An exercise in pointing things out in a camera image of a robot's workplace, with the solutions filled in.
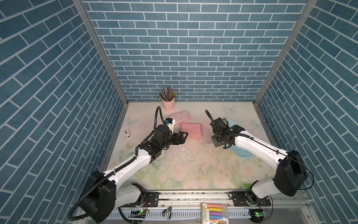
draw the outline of pencil sharpener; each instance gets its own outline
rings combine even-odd
[[[125,131],[123,132],[123,134],[124,134],[124,136],[125,136],[126,138],[129,138],[129,137],[130,137],[129,129],[125,130]]]

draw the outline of colored chalk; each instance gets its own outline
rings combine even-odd
[[[218,208],[209,208],[209,211],[218,211],[218,212],[221,212],[221,209],[218,209]]]
[[[209,215],[222,216],[222,213],[221,213],[221,212],[218,212],[218,211],[209,211]]]
[[[214,204],[207,204],[208,208],[217,208],[217,209],[221,209],[224,208],[225,205],[214,205]]]
[[[221,219],[221,216],[217,216],[217,215],[211,215],[210,219]]]

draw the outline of light blue tray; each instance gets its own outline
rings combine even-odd
[[[229,127],[235,125],[236,123],[231,120],[230,118],[226,119],[229,122]],[[250,159],[252,157],[252,153],[247,151],[244,148],[238,147],[238,146],[231,146],[229,148],[233,153],[237,154],[238,156],[240,156],[243,159]]]

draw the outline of black cable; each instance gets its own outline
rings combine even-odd
[[[79,216],[75,216],[73,217],[73,213],[76,210],[76,208],[79,206],[79,204],[90,194],[92,193],[95,189],[97,189],[101,184],[103,184],[103,182],[105,182],[109,177],[113,176],[115,174],[115,172],[111,172],[109,173],[107,176],[105,176],[104,178],[102,178],[101,180],[99,180],[87,193],[85,193],[81,198],[78,199],[78,201],[72,206],[71,210],[68,213],[67,219],[69,221],[75,221],[75,220],[79,220],[79,219],[83,219],[85,217],[88,217],[88,214],[83,214],[83,215],[79,215]]]
[[[154,129],[156,128],[156,123],[157,123],[158,111],[159,111],[159,114],[160,114],[161,121],[163,122],[164,125],[166,124],[164,119],[163,119],[163,115],[161,113],[161,108],[160,108],[160,106],[158,106],[157,109],[155,110],[153,130],[139,145],[137,145],[137,147],[135,147],[135,156],[138,155],[138,148],[141,145],[143,145],[154,134]]]
[[[158,111],[159,111],[159,114],[160,114],[160,118],[161,118],[161,121],[163,122],[163,124],[165,125],[165,121],[163,119],[163,115],[161,113],[161,108],[160,106],[157,107],[157,109],[155,110],[155,116],[154,116],[154,128],[156,128],[156,122],[157,122],[157,116],[158,116]],[[96,190],[97,188],[99,188],[101,186],[101,184],[103,184],[103,182],[105,182],[108,178],[110,178],[111,176],[113,176],[116,172],[118,172],[119,170],[123,169],[124,167],[128,166],[129,164],[131,164],[133,161],[135,161],[135,159],[137,158],[138,156],[138,148],[144,144],[148,138],[150,138],[154,133],[154,130],[150,133],[150,135],[145,138],[141,144],[139,144],[136,148],[135,148],[135,156],[133,156],[133,158],[126,162],[125,164],[121,165],[120,167],[118,167],[117,169],[114,170],[114,172],[111,172],[109,174],[107,174],[106,176],[104,176],[102,179],[100,179],[88,192],[86,192],[81,198],[79,198],[77,200],[77,202],[72,206],[72,208],[70,209],[69,213],[68,213],[68,216],[67,216],[67,219],[69,221],[76,221],[76,220],[79,220],[79,219],[83,219],[85,217],[88,217],[89,215],[88,214],[83,214],[83,215],[79,215],[79,216],[76,216],[76,217],[73,217],[73,213],[74,211],[77,209],[77,207],[80,205],[80,203],[88,196],[90,195],[94,190]]]
[[[119,170],[123,169],[124,167],[128,166],[129,164],[131,164],[137,157],[134,156],[130,161],[126,162],[125,164],[121,165],[120,167],[118,167],[117,169],[114,170],[114,172],[110,172],[109,174],[107,174],[106,176],[104,176],[102,179],[100,179],[87,193],[85,193],[81,198],[78,199],[78,201],[72,206],[71,210],[68,213],[67,219],[69,221],[76,221],[79,219],[83,219],[85,217],[88,217],[88,214],[83,214],[83,215],[79,215],[76,217],[73,217],[73,213],[76,210],[76,208],[79,206],[79,204],[81,204],[81,202],[90,195],[90,193],[92,193],[94,190],[96,190],[97,188],[99,188],[101,186],[101,184],[103,184],[103,182],[105,182],[108,178],[110,178],[111,176],[113,176],[116,172],[118,172]]]
[[[293,161],[299,163],[299,164],[300,164],[301,166],[303,166],[308,172],[310,172],[310,174],[312,175],[312,183],[311,183],[311,185],[310,185],[309,187],[307,187],[307,188],[304,188],[304,189],[299,188],[299,190],[308,190],[308,189],[310,189],[310,188],[313,186],[313,184],[314,184],[314,182],[315,182],[314,175],[313,175],[313,173],[312,173],[305,165],[303,165],[302,163],[300,163],[299,161],[297,161],[297,160],[295,160],[295,159],[293,159],[293,158],[291,158],[291,157],[288,157],[287,155],[285,155],[285,154],[283,154],[283,153],[280,153],[278,150],[276,151],[276,150],[274,150],[274,149],[272,149],[272,148],[270,148],[270,147],[268,147],[268,146],[266,146],[266,145],[264,145],[264,144],[262,144],[262,143],[260,143],[260,142],[258,142],[258,141],[255,141],[254,139],[252,139],[252,140],[253,140],[254,142],[256,142],[256,143],[262,145],[262,146],[265,146],[265,147],[268,148],[268,149],[271,149],[272,151],[274,151],[274,152],[276,152],[276,153],[278,153],[278,154],[281,154],[281,155],[283,155],[283,156],[285,156],[285,157],[287,157],[287,158],[289,158],[289,159],[291,159],[291,160],[293,160]]]
[[[222,119],[222,120],[225,120],[225,121],[226,121],[226,125],[229,126],[229,122],[228,122],[226,119]]]
[[[253,137],[248,136],[248,135],[246,135],[246,134],[239,134],[239,133],[237,133],[237,134],[227,134],[227,135],[223,136],[221,139],[223,139],[223,138],[225,138],[225,137],[228,137],[228,136],[243,136],[243,137],[249,138],[249,139],[253,140],[254,142],[256,142],[256,143],[258,143],[258,144],[260,144],[260,145],[262,145],[262,146],[265,146],[266,148],[268,148],[268,149],[270,149],[270,150],[276,152],[277,154],[281,154],[281,155],[283,155],[283,156],[285,156],[285,157],[287,157],[287,158],[289,158],[289,159],[291,159],[291,160],[293,160],[293,161],[299,163],[301,166],[303,166],[303,167],[304,167],[308,172],[310,172],[310,174],[312,175],[312,183],[311,183],[311,185],[310,185],[309,187],[307,187],[307,188],[304,188],[304,189],[299,188],[299,190],[308,190],[308,189],[310,189],[310,188],[313,186],[313,184],[314,184],[314,182],[315,182],[315,178],[314,178],[313,173],[312,173],[305,165],[303,165],[303,164],[300,163],[299,161],[297,161],[297,160],[295,160],[295,159],[293,159],[293,158],[291,158],[291,157],[288,157],[287,155],[285,155],[285,154],[283,154],[283,153],[280,153],[278,150],[274,150],[274,149],[272,149],[272,148],[270,148],[270,147],[268,147],[268,146],[266,146],[266,145],[264,145],[264,144],[262,144],[262,143],[260,143],[260,142],[258,142],[258,141],[255,141]]]
[[[118,211],[119,211],[119,214],[121,214],[123,220],[126,221],[127,223],[130,223],[130,224],[139,224],[139,223],[143,222],[143,220],[129,220],[129,219],[127,219],[127,218],[124,216],[124,214],[123,214],[123,212],[122,212],[122,210],[121,210],[121,207],[118,207]]]

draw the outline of aluminum frame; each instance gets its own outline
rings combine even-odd
[[[124,117],[126,116],[128,106],[129,106],[129,102],[128,102],[128,104],[124,105],[124,107],[123,107],[123,109],[121,111],[121,115],[120,115],[120,117],[119,117],[119,119],[117,121],[116,128],[113,131],[110,144],[107,147],[106,154],[105,154],[105,156],[103,158],[103,161],[101,163],[101,166],[99,168],[100,172],[103,172],[103,171],[107,170],[107,166],[108,166],[108,163],[109,163],[110,158],[112,156],[112,152],[113,152],[114,146],[116,144],[117,138],[118,138],[118,136],[120,134],[120,130],[121,130],[121,127],[122,127],[122,124],[123,124],[123,121],[124,121]]]
[[[235,207],[232,199],[228,196],[231,191],[246,191],[246,189],[223,189],[223,190],[150,190],[159,192],[158,207],[151,209],[163,209],[171,206],[173,209],[198,209],[202,202],[228,204],[229,209],[245,208],[253,209],[258,206]],[[282,193],[272,195],[274,208],[311,208],[304,191],[298,191],[294,197]]]
[[[98,51],[98,54],[104,64],[104,66],[106,67],[106,70],[119,94],[119,97],[122,99],[122,101],[124,102],[124,105],[128,104],[128,100],[121,88],[121,85],[118,82],[116,73],[113,70],[113,67],[108,59],[108,56],[106,54],[105,49],[103,48],[103,45],[100,41],[100,38],[98,37],[98,34],[96,32],[95,27],[93,26],[93,23],[91,21],[90,15],[87,12],[87,9],[83,3],[82,0],[73,0],[74,6],[76,7],[78,14],[80,16],[80,18],[83,21],[84,26],[87,29],[87,32],[93,42],[93,44],[95,45],[95,48]]]
[[[300,33],[303,25],[305,24],[308,16],[311,14],[314,6],[316,5],[318,0],[307,0],[305,6],[302,9],[302,12],[300,16],[298,17],[297,21],[295,22],[295,25],[293,26],[290,35],[287,38],[287,41],[285,42],[284,46],[282,47],[282,50],[279,52],[279,55],[277,56],[276,61],[271,67],[271,70],[267,74],[267,77],[265,81],[263,82],[260,90],[258,91],[257,95],[255,96],[253,102],[255,104],[258,104],[263,97],[263,94],[265,93],[266,89],[269,87],[272,79],[276,75],[276,72],[278,71],[279,67],[281,66],[282,62],[284,61],[287,53],[289,52],[292,44],[294,43],[296,37]]]

